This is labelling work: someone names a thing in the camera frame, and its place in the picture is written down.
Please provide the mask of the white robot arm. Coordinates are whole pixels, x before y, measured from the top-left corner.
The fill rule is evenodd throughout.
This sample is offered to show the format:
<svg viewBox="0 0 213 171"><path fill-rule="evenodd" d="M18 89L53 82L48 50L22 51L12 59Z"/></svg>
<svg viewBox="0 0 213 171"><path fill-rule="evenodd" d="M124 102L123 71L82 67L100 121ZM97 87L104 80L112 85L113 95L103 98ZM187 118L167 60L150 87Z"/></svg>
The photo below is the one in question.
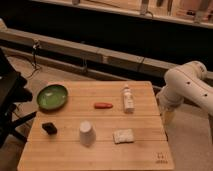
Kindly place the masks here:
<svg viewBox="0 0 213 171"><path fill-rule="evenodd" d="M206 75L207 69L199 61L178 65L165 73L166 85L156 95L165 125L171 123L173 111L184 99L192 101L213 117L213 87L204 82Z"/></svg>

